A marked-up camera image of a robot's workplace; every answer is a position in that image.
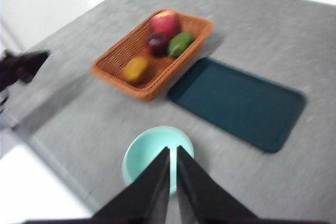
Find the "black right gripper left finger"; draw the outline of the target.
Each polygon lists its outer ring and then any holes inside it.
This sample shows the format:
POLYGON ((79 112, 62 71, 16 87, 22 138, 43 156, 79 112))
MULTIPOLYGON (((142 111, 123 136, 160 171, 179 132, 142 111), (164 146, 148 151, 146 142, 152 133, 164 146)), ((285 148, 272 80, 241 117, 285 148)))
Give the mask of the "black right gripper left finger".
POLYGON ((165 220, 170 195, 170 150, 165 147, 138 176, 93 215, 94 220, 165 220))

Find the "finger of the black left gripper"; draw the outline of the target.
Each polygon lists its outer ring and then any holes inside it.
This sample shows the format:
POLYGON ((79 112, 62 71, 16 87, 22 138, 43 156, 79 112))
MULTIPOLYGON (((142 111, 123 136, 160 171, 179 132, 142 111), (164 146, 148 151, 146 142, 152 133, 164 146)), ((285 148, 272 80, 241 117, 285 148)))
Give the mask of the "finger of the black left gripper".
POLYGON ((16 73, 19 77, 34 77, 49 55, 49 50, 32 51, 20 55, 16 73))

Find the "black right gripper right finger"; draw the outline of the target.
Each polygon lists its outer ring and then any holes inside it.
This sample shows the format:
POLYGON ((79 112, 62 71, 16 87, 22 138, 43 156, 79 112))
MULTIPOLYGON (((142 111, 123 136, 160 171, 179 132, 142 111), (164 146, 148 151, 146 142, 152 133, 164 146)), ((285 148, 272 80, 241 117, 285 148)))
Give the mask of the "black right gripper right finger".
POLYGON ((182 220, 257 220, 258 216, 217 184, 182 147, 176 182, 182 220))

